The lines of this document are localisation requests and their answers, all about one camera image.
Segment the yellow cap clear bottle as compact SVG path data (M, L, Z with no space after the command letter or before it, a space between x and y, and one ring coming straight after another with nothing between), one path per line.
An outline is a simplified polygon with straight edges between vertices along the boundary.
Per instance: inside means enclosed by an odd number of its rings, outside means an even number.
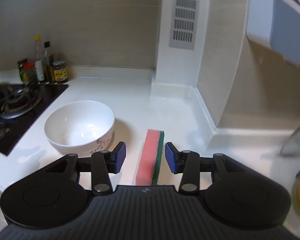
M40 35L36 35L34 37L34 41L35 41L34 65L36 69L37 79L39 82L42 83L46 81L46 75L45 75L44 64L43 64L43 48L42 48Z

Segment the white ceramic bowl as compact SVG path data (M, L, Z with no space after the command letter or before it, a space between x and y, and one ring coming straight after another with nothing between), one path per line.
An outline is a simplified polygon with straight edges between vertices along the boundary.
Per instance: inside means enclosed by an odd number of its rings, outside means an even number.
M44 131L61 154L92 154L105 150L114 133L115 115L104 103L76 101L54 111Z

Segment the dark sauce bottle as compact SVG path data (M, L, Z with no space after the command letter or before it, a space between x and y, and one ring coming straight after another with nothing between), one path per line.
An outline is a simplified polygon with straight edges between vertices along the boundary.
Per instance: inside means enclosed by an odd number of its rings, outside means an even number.
M44 42L44 57L50 83L55 83L55 75L53 70L53 53L51 52L50 41Z

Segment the grey ventilation grille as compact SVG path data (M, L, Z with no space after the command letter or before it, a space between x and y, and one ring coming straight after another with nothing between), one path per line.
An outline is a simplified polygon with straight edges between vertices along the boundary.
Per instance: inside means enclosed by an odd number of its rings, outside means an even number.
M174 0L169 46L194 49L198 0Z

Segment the black glass gas stove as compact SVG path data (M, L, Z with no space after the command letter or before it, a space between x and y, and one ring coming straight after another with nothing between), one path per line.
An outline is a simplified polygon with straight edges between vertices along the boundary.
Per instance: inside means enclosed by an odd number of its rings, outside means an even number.
M0 153L9 155L67 84L0 83Z

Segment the white blue water heater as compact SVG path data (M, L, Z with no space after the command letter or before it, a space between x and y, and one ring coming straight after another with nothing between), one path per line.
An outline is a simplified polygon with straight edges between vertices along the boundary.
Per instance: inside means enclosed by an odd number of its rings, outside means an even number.
M247 38L300 66L300 0L249 0Z

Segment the pink and green sponge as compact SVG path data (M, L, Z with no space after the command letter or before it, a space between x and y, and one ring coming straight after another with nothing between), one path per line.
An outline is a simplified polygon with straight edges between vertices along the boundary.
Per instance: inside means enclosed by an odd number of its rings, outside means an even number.
M161 167L164 136L164 131L153 129L147 131L136 173L136 186L157 185Z

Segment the red lid green jar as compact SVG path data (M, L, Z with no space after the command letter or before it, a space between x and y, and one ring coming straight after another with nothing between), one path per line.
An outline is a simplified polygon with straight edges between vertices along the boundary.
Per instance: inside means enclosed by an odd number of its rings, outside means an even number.
M28 61L28 59L19 60L17 62L19 69L19 76L23 83L31 81L37 77L34 61Z

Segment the glass pot lid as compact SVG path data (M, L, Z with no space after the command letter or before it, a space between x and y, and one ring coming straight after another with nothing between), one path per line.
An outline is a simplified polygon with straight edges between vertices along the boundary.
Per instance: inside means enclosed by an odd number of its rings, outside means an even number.
M300 155L300 127L284 142L280 154L282 156Z

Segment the yellow label sauce jar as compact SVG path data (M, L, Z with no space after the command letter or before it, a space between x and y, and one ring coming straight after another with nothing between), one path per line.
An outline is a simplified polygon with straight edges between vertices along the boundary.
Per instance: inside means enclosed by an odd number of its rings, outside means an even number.
M57 60L52 63L55 81L65 83L68 81L68 70L64 60Z

